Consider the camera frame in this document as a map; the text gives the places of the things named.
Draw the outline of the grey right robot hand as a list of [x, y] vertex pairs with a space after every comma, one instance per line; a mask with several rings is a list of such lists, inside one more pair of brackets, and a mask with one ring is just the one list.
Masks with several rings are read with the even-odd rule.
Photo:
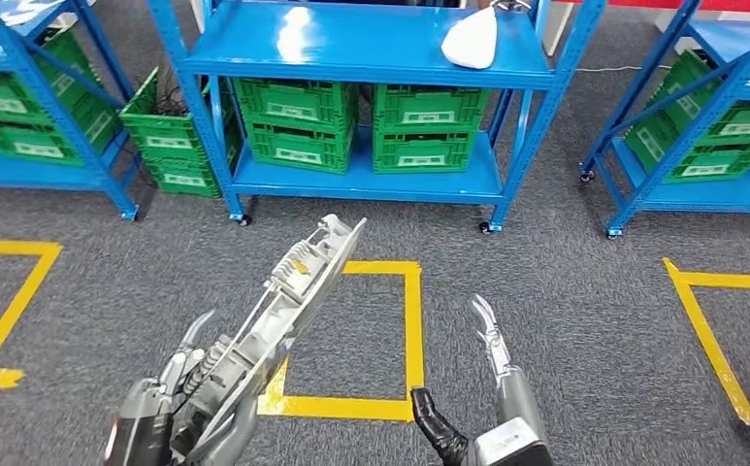
[[476, 294], [470, 308], [493, 369], [498, 424], [475, 438], [467, 437], [437, 410], [431, 392], [423, 386], [410, 390], [415, 423], [444, 465], [552, 465], [536, 397], [524, 371], [511, 362], [491, 305]]

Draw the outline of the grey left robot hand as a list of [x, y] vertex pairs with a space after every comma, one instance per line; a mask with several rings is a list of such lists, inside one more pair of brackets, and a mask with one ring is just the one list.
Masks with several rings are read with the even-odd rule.
[[236, 465], [257, 429], [258, 399], [239, 404], [231, 419], [214, 435], [211, 445], [197, 453], [203, 421], [174, 430], [181, 407], [175, 398], [203, 364], [206, 352], [197, 346], [201, 328], [214, 315], [198, 316], [187, 328], [178, 348], [159, 377], [135, 382], [128, 390], [104, 447], [105, 465]]

